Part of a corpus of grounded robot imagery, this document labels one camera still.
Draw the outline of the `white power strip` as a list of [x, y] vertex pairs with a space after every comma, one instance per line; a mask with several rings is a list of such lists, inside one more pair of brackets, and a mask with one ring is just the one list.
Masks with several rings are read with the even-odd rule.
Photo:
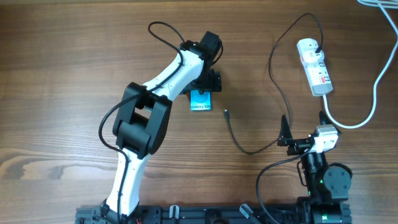
[[[318, 50], [318, 42], [315, 39], [302, 39], [297, 43], [299, 57], [306, 50]], [[333, 90], [330, 75], [326, 69], [325, 62], [320, 62], [315, 67], [304, 67], [308, 84], [313, 96], [327, 95]]]

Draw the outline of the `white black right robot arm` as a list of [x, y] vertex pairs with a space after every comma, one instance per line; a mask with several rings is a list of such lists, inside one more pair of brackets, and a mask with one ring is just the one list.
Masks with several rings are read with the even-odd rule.
[[[341, 131], [319, 112], [320, 125], [306, 138], [294, 139], [286, 115], [281, 118], [277, 145], [287, 147], [289, 159], [266, 166], [257, 176], [256, 195], [268, 223], [351, 223], [348, 200], [352, 170], [341, 163], [326, 161], [326, 153], [336, 147]], [[265, 205], [259, 190], [261, 176], [269, 169], [297, 160], [300, 183], [308, 195], [294, 204]]]

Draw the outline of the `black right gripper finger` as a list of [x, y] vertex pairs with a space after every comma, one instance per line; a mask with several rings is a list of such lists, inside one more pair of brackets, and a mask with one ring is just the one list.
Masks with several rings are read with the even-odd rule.
[[323, 112], [319, 112], [320, 124], [321, 125], [332, 125], [336, 131], [337, 135], [341, 135], [341, 131], [333, 124], [333, 122], [328, 118], [328, 116]]
[[280, 126], [280, 133], [279, 133], [279, 141], [290, 141], [293, 140], [292, 133], [290, 132], [290, 125], [287, 121], [286, 115], [282, 115], [281, 118], [281, 126]]

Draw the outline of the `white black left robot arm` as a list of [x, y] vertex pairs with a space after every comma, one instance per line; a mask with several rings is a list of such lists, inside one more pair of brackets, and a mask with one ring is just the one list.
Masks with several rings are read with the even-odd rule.
[[147, 162], [164, 141], [172, 103], [188, 93], [193, 110], [211, 109], [211, 93], [220, 92], [221, 75], [212, 66], [223, 53], [218, 35], [208, 31], [201, 41], [182, 40], [171, 46], [177, 53], [171, 64], [143, 85], [130, 83], [120, 103], [99, 124], [98, 136], [118, 153], [112, 191], [100, 206], [107, 223], [139, 223], [139, 190]]

